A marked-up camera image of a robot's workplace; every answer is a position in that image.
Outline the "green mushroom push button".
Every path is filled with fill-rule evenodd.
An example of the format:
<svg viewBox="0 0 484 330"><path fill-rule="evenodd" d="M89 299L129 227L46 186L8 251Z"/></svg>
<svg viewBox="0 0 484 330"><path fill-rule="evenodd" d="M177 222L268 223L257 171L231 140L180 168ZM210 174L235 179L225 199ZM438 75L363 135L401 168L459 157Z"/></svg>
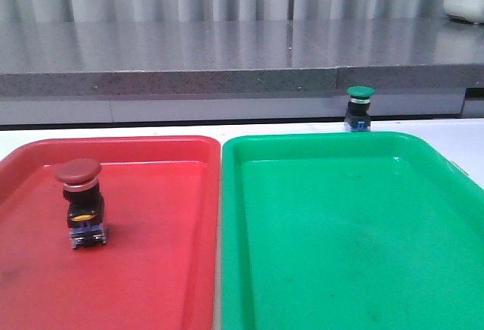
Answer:
<svg viewBox="0 0 484 330"><path fill-rule="evenodd" d="M345 130L347 132L369 132L371 130L371 117L368 110L371 105L371 96L375 90L369 86L351 86L346 90L349 95L345 115Z"/></svg>

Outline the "red mushroom push button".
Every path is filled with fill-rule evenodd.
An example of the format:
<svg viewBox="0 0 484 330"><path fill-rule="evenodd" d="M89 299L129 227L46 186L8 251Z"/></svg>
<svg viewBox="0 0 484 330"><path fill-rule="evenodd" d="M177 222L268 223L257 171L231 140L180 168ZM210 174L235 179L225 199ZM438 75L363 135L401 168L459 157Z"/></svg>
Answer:
<svg viewBox="0 0 484 330"><path fill-rule="evenodd" d="M104 225L104 197L98 174L101 164L91 158L77 158L60 165L55 179L63 185L63 196L69 202L67 226L72 249L107 243Z"/></svg>

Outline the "red plastic tray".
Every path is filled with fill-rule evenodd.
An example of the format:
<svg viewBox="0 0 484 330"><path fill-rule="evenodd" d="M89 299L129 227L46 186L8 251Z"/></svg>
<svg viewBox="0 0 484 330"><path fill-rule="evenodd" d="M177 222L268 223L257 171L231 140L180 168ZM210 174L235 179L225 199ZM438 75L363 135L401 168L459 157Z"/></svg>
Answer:
<svg viewBox="0 0 484 330"><path fill-rule="evenodd" d="M107 243L72 249L55 170L99 161ZM3 329L209 329L220 145L203 136L50 139L1 161Z"/></svg>

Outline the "green plastic tray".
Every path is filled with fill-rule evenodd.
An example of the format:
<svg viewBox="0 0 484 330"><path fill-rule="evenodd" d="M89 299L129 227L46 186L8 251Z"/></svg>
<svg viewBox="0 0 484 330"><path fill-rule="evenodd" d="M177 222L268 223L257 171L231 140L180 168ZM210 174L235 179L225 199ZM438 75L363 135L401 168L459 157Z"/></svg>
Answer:
<svg viewBox="0 0 484 330"><path fill-rule="evenodd" d="M481 329L483 190L397 132L222 153L224 329Z"/></svg>

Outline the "grey stone counter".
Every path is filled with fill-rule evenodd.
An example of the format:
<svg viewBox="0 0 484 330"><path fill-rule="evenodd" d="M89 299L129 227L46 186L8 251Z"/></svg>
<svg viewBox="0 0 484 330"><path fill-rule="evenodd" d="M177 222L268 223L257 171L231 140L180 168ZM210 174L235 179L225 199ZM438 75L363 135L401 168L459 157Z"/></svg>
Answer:
<svg viewBox="0 0 484 330"><path fill-rule="evenodd" d="M482 117L483 28L433 18L4 23L1 124Z"/></svg>

